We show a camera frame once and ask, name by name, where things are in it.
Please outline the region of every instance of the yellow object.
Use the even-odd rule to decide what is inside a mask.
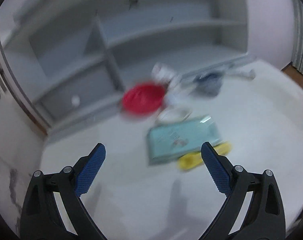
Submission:
[[[231,151],[231,144],[229,142],[224,142],[220,145],[215,146],[214,149],[219,155],[226,155]],[[201,164],[204,164],[204,162],[200,152],[187,153],[178,159],[178,166],[181,170],[184,171],[188,171]]]

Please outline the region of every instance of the metal screw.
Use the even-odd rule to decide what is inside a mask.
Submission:
[[[41,172],[40,171],[35,171],[34,172],[34,177],[39,177],[41,175]]]
[[[240,165],[236,165],[235,170],[238,171],[238,172],[242,172],[244,170],[244,168]]]
[[[65,172],[65,173],[70,173],[71,171],[72,171],[71,166],[66,166],[65,168],[63,168],[63,172]]]
[[[272,176],[272,171],[271,170],[266,170],[267,176]]]

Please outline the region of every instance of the gray cloth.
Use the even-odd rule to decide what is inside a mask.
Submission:
[[[219,94],[222,86],[222,72],[212,72],[205,76],[197,76],[194,80],[197,83],[197,90],[210,97]]]
[[[303,74],[303,4],[293,0],[295,12],[295,37],[292,54],[293,67]]]

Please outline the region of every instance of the red bowl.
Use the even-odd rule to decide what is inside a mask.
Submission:
[[[154,83],[134,86],[125,93],[122,104],[126,111],[133,114],[150,114],[161,107],[165,89]]]

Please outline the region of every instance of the blue gripper pad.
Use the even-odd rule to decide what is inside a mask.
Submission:
[[[77,197],[80,197],[82,194],[88,192],[90,185],[92,184],[105,160],[105,157],[105,146],[101,144],[87,161],[82,171],[76,177],[75,193]]]
[[[204,143],[201,147],[201,157],[219,192],[228,196],[231,193],[230,176],[218,159],[224,156],[219,156],[210,145]]]

